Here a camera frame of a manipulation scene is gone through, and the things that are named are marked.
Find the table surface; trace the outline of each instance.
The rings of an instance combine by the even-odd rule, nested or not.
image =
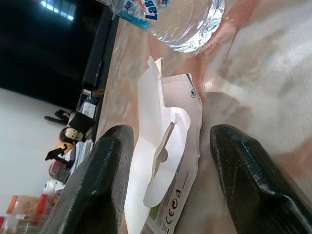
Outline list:
[[[236,233],[209,150],[215,124],[258,139],[312,198],[312,2],[225,2],[220,27],[197,53],[174,52],[124,20],[118,26],[98,137],[128,124],[137,140],[137,82],[149,56],[163,57],[164,77],[191,73],[202,98],[199,170],[177,234]]]

